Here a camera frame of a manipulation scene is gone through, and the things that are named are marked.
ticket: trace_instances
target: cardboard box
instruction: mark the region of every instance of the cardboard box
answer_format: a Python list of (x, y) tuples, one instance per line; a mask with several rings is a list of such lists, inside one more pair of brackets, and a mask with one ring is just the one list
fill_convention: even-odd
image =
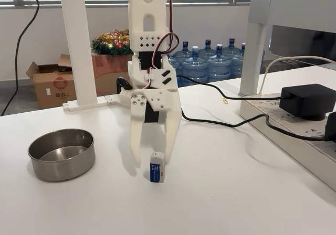
[(41, 65), (31, 63), (26, 74), (35, 87), (40, 109), (61, 106), (76, 99), (75, 84), (70, 68), (58, 65)]
[[(129, 80), (127, 62), (131, 58), (132, 55), (110, 56), (92, 53), (97, 96), (116, 94), (117, 77), (124, 77)], [(61, 54), (58, 65), (60, 67), (71, 67), (70, 56)]]

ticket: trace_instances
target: power adapter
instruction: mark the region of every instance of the power adapter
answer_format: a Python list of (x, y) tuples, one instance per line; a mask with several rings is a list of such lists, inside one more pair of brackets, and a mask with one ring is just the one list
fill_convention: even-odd
[(284, 87), (280, 108), (310, 121), (322, 121), (336, 104), (336, 91), (320, 84)]
[(329, 114), (324, 135), (336, 143), (336, 112)]

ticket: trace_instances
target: metal bowl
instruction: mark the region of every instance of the metal bowl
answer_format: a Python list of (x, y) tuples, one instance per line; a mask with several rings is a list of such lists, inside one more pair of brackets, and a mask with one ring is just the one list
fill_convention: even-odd
[(61, 181), (85, 173), (96, 160), (94, 141), (81, 129), (63, 129), (36, 139), (28, 148), (36, 176)]

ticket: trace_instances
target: water bottle cap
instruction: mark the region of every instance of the water bottle cap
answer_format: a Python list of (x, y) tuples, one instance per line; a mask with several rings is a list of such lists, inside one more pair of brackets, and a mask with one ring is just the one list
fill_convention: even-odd
[(217, 48), (218, 51), (222, 51), (222, 49), (223, 49), (223, 45), (217, 45), (216, 48)]

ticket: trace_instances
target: floor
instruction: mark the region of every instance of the floor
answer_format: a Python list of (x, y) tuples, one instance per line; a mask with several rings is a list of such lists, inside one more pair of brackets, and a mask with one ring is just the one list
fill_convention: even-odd
[[(0, 89), (0, 114), (15, 92), (15, 88)], [(38, 110), (34, 86), (19, 87), (19, 90), (6, 110), (5, 115)]]

